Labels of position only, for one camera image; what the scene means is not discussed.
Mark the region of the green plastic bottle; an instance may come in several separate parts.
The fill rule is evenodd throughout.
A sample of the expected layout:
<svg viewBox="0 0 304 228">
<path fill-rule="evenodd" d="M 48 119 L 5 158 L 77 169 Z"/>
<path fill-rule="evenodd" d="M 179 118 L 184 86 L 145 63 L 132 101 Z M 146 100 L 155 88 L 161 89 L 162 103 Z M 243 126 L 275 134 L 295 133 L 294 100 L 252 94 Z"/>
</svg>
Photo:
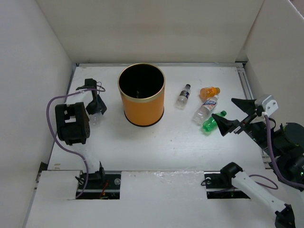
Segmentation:
<svg viewBox="0 0 304 228">
<path fill-rule="evenodd" d="M 226 111 L 221 111 L 220 113 L 216 113 L 216 115 L 220 117 L 225 117 L 227 115 Z M 210 134 L 213 130 L 217 128 L 217 123 L 214 118 L 211 116 L 208 120 L 206 120 L 202 125 L 202 132 L 206 135 Z"/>
</svg>

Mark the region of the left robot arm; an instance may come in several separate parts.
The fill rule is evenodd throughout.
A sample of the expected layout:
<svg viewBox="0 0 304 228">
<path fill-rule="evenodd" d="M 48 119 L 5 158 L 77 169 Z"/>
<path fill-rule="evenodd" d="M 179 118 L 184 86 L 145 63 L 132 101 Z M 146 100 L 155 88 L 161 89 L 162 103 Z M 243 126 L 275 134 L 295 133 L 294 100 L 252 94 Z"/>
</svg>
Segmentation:
<svg viewBox="0 0 304 228">
<path fill-rule="evenodd" d="M 101 83 L 89 78 L 84 85 L 76 89 L 78 94 L 70 97 L 70 102 L 55 106 L 57 135 L 60 141 L 71 147 L 71 151 L 81 155 L 87 166 L 77 178 L 79 184 L 101 188 L 106 183 L 105 170 L 93 152 L 89 151 L 88 138 L 91 130 L 101 121 L 107 107 L 100 97 L 104 91 Z"/>
</svg>

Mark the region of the orange juice bottle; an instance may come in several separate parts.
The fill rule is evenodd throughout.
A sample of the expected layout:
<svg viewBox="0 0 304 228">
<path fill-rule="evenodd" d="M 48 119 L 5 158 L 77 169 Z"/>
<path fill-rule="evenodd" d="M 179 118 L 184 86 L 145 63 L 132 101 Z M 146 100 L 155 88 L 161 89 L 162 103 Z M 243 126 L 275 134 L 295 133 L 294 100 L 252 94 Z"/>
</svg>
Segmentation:
<svg viewBox="0 0 304 228">
<path fill-rule="evenodd" d="M 218 87 L 205 87 L 200 90 L 200 98 L 207 99 L 210 97 L 214 97 L 220 93 L 220 89 Z"/>
</svg>

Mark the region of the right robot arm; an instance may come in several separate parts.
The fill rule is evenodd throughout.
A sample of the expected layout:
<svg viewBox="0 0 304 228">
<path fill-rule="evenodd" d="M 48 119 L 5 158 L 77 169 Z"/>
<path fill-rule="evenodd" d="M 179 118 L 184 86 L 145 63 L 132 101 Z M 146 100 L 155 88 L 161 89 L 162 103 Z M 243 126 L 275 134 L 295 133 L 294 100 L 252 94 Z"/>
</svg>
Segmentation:
<svg viewBox="0 0 304 228">
<path fill-rule="evenodd" d="M 256 183 L 236 163 L 231 162 L 219 171 L 219 181 L 224 189 L 215 193 L 237 189 L 265 208 L 273 217 L 277 228 L 302 228 L 304 226 L 304 128 L 298 123 L 281 124 L 279 129 L 271 127 L 270 118 L 278 103 L 272 95 L 259 99 L 231 100 L 247 114 L 242 121 L 228 120 L 217 114 L 212 118 L 222 136 L 234 132 L 245 132 L 269 157 L 270 168 L 289 191 L 290 203 L 276 198 Z"/>
</svg>

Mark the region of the clear bottle with white cap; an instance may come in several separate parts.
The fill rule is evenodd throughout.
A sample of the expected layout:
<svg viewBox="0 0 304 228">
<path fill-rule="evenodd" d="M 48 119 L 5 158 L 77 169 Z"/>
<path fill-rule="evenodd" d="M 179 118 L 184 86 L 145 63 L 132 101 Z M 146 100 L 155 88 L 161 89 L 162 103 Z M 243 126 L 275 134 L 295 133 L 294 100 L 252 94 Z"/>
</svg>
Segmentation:
<svg viewBox="0 0 304 228">
<path fill-rule="evenodd" d="M 205 120 L 207 120 L 212 113 L 213 109 L 218 104 L 218 95 L 207 98 L 206 101 L 200 106 L 200 108 L 195 112 L 193 116 L 193 121 L 197 125 L 202 125 Z"/>
</svg>

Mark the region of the clear bottle with dark cap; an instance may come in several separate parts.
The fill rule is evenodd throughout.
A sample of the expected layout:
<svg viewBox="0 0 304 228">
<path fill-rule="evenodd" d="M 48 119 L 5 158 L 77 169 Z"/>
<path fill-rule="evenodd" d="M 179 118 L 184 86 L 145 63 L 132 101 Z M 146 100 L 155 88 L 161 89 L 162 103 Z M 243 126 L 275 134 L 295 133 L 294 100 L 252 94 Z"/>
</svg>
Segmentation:
<svg viewBox="0 0 304 228">
<path fill-rule="evenodd" d="M 177 100 L 176 100 L 176 107 L 179 109 L 184 109 L 189 96 L 190 96 L 190 88 L 191 85 L 190 84 L 186 84 L 185 87 L 182 89 L 182 91 L 180 92 L 180 95 L 178 96 Z"/>
</svg>

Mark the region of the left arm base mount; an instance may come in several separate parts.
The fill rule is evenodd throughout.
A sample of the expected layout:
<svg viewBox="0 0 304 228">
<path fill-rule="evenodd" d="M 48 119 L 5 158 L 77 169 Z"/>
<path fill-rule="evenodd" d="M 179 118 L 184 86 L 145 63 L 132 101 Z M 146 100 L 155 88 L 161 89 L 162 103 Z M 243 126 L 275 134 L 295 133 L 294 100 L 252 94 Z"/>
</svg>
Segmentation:
<svg viewBox="0 0 304 228">
<path fill-rule="evenodd" d="M 84 179 L 79 179 L 76 199 L 77 200 L 119 200 L 120 199 L 120 186 L 121 186 L 121 172 L 106 172 L 104 183 L 89 180 L 84 192 L 82 192 L 84 186 Z"/>
</svg>

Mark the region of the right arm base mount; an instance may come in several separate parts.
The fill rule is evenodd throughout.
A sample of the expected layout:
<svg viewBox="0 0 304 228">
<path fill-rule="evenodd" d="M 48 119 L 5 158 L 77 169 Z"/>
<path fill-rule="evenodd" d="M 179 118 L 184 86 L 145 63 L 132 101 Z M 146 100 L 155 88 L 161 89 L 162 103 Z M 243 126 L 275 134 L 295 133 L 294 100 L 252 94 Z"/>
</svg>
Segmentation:
<svg viewBox="0 0 304 228">
<path fill-rule="evenodd" d="M 236 189 L 232 185 L 222 180 L 222 175 L 219 171 L 204 172 L 204 180 L 201 183 L 206 189 L 207 199 L 250 199 L 241 190 Z"/>
</svg>

